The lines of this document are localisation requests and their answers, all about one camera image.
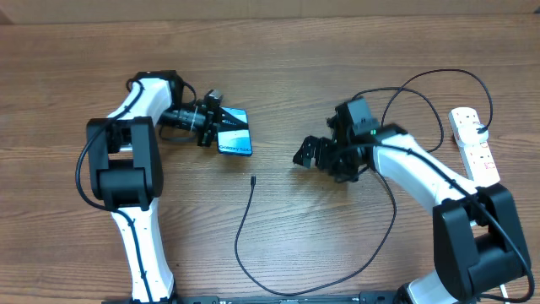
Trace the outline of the blue Galaxy smartphone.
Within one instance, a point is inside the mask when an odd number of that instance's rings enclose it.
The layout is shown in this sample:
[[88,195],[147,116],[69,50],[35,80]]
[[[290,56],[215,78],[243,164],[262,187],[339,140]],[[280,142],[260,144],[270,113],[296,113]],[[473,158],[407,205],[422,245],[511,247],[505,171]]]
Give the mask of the blue Galaxy smartphone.
[[223,128],[218,125],[217,143],[220,154],[252,156],[249,122],[247,129]]

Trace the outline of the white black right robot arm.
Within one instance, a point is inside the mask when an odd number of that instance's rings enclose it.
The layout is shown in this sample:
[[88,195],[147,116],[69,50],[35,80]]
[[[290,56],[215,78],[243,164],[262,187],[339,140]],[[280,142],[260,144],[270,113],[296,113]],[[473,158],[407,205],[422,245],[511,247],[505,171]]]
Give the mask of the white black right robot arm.
[[515,201],[499,183],[482,186],[426,152],[399,125],[380,125],[364,97],[336,106],[330,138],[308,136],[293,162],[316,166],[340,182],[364,168],[397,183],[432,217],[435,269],[393,292],[395,303],[504,301],[490,290],[525,277],[535,289]]

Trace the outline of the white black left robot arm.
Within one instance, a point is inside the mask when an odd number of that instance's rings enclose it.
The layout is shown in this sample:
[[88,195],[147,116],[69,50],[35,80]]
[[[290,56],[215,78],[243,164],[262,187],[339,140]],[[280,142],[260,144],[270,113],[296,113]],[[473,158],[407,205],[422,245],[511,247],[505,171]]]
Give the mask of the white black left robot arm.
[[129,94],[106,118],[93,118],[79,158],[89,162],[94,196],[84,201],[111,213],[121,233],[132,276],[131,303],[178,303],[176,280],[165,258],[159,228],[164,172],[157,127],[186,130],[200,147],[224,155],[252,154],[245,110],[223,107],[223,96],[182,100],[189,84],[174,70],[139,72]]

